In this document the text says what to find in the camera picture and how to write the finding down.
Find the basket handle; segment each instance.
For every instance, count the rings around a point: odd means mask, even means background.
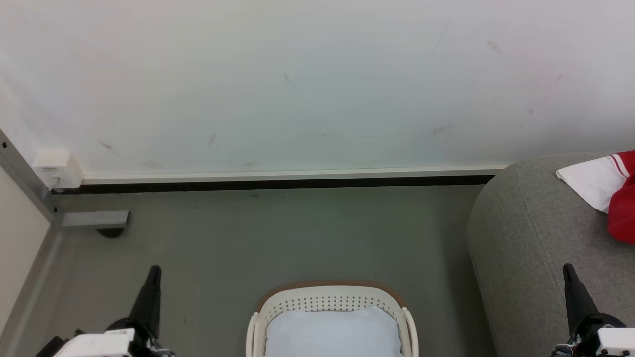
[[[256,317],[258,313],[253,313],[247,327],[247,341],[244,344],[245,357],[253,357],[253,331],[256,329]]]
[[[408,322],[408,330],[410,331],[410,348],[412,348],[412,357],[419,357],[419,337],[417,336],[417,328],[415,327],[415,320],[412,318],[410,311],[407,308],[402,307],[404,315],[406,315],[406,321]]]

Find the black baseboard strip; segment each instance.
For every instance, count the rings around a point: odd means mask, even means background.
[[[122,194],[145,192],[188,192],[229,190],[273,190],[273,189],[325,189],[341,187],[386,187],[386,186],[450,186],[484,185],[493,175],[387,177],[387,178],[331,178],[322,180],[277,180],[237,182],[189,182],[169,184],[120,184],[83,185],[77,189],[66,189],[54,194]]]

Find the red and white garment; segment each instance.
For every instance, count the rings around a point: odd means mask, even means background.
[[[635,150],[567,166],[556,175],[593,208],[608,213],[613,237],[635,243]]]

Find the white robot part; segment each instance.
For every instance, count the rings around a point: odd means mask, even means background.
[[[599,348],[596,351],[598,356],[600,354],[610,356],[635,354],[635,328],[603,327],[598,330],[598,337]]]
[[[132,357],[128,351],[135,329],[78,335],[55,354],[55,357]]]

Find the wall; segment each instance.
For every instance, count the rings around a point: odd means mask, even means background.
[[[0,167],[0,335],[49,223]]]
[[[93,178],[633,149],[634,10],[626,0],[5,0],[0,126],[27,159],[66,147]]]

